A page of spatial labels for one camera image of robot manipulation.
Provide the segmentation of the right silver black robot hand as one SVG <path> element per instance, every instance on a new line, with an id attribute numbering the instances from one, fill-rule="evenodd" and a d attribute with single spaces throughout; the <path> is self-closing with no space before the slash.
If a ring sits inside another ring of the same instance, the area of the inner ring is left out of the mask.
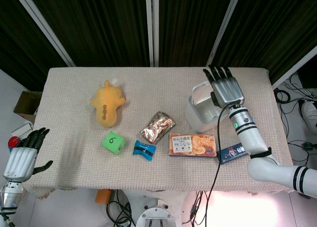
<path id="1" fill-rule="evenodd" d="M 209 69 L 203 69 L 203 72 L 212 87 L 213 104 L 220 108 L 242 106 L 245 97 L 229 68 L 212 65 L 208 65 L 208 67 Z"/>

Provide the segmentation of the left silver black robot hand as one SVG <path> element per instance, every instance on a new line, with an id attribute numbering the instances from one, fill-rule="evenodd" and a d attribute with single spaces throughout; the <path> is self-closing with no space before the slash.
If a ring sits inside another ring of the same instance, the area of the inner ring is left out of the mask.
<path id="1" fill-rule="evenodd" d="M 37 156 L 49 132 L 50 129 L 45 127 L 34 130 L 11 151 L 3 173 L 8 182 L 25 182 L 32 175 L 44 172 L 53 164 L 53 161 L 49 160 L 45 165 L 35 167 Z"/>

